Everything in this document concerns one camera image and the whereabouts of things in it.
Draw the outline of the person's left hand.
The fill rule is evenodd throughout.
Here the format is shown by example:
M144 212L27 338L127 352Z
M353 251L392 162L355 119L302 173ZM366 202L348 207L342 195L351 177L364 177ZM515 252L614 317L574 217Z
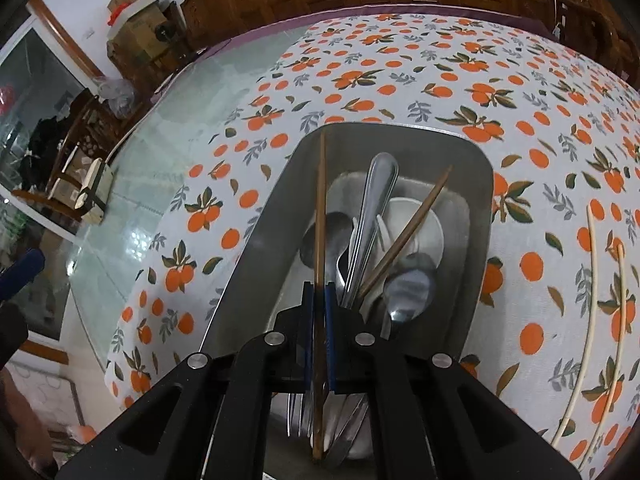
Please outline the person's left hand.
M15 426L15 442L35 471L43 472L54 462L52 444L45 426L17 389L8 370L1 370L1 403Z

